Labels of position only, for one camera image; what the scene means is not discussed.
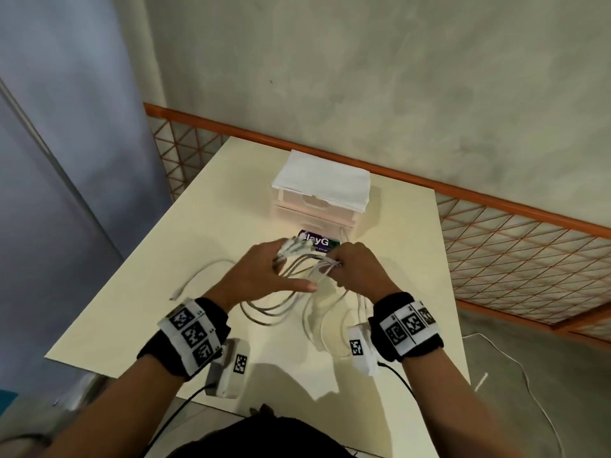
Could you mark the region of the person's right hand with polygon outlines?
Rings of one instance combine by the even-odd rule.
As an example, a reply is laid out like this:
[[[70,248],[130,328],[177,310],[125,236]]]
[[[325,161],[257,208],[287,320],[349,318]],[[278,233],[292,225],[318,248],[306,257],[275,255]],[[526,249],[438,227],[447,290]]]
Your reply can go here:
[[[341,254],[346,290],[363,296],[372,304],[377,304],[388,295],[401,292],[378,258],[362,242],[345,242],[330,253]]]

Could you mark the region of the person's left hand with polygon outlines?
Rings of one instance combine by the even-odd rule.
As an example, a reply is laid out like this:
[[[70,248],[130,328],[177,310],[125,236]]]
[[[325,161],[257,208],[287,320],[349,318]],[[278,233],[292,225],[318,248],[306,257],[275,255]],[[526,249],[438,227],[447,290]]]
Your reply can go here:
[[[263,299],[275,293],[274,279],[282,265],[274,260],[287,238],[252,246],[203,297],[228,313],[241,302]]]

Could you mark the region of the person's left forearm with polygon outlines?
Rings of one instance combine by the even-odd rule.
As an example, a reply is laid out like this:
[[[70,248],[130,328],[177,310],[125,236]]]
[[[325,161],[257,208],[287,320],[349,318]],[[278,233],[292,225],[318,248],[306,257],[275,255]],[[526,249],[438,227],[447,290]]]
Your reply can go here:
[[[185,383],[152,355],[137,359],[40,458],[138,458]]]

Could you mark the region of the person's right forearm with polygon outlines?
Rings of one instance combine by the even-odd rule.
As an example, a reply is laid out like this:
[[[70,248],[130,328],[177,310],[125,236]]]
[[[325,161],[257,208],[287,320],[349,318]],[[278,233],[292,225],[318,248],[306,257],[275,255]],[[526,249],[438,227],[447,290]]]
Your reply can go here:
[[[401,361],[439,458],[522,458],[444,349]]]

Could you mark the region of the purple printed box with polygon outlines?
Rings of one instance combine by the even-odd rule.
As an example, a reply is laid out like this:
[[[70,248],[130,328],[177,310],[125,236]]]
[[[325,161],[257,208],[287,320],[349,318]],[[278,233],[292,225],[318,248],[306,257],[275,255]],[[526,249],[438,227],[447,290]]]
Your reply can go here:
[[[341,244],[341,242],[337,239],[329,238],[327,236],[307,230],[301,230],[297,234],[297,238],[302,238],[311,242],[314,250],[322,254],[329,253],[331,250],[337,248]]]

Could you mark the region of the white plastic drawer box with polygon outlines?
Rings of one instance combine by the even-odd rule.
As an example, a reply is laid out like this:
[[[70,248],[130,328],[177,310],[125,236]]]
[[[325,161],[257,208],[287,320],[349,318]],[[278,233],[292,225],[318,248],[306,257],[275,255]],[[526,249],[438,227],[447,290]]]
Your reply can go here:
[[[364,212],[332,205],[311,195],[271,187],[271,216],[332,239],[351,239],[365,217]]]

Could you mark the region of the black wristband with marker tags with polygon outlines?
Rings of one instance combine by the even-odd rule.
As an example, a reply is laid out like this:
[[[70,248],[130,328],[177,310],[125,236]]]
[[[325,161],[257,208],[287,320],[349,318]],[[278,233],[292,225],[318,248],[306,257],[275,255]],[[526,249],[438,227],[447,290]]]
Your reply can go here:
[[[231,328],[228,314],[212,300],[187,298],[158,322],[158,331],[141,348],[146,355],[185,382],[219,355]]]
[[[373,305],[371,342],[388,362],[421,357],[444,347],[439,325],[420,300],[395,292]]]

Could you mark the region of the white folded cloth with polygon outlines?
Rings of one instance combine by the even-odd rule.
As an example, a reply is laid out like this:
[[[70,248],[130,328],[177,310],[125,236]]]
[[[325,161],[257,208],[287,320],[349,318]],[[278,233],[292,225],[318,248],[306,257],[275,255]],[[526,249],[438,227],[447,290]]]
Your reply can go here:
[[[344,163],[291,150],[271,188],[326,201],[363,214],[370,199],[370,172]]]

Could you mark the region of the person's black clothing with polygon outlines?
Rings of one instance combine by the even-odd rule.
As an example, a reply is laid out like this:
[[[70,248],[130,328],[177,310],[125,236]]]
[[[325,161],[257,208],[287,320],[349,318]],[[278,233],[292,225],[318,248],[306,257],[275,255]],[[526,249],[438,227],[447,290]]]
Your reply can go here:
[[[353,458],[325,433],[264,410],[186,443],[166,458]]]

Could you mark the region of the orange mesh fence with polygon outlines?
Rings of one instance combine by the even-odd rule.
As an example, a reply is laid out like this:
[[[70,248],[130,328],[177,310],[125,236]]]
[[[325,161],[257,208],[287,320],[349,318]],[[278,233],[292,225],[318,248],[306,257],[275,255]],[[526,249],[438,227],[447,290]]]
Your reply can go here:
[[[435,192],[459,307],[611,350],[611,228],[144,103],[175,200],[229,137]]]

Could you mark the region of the grey partition panel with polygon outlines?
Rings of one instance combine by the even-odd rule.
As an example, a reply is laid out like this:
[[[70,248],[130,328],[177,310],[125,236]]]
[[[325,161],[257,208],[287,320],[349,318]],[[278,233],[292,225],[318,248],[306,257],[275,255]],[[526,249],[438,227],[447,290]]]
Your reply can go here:
[[[171,205],[112,0],[0,0],[0,390],[44,356]]]

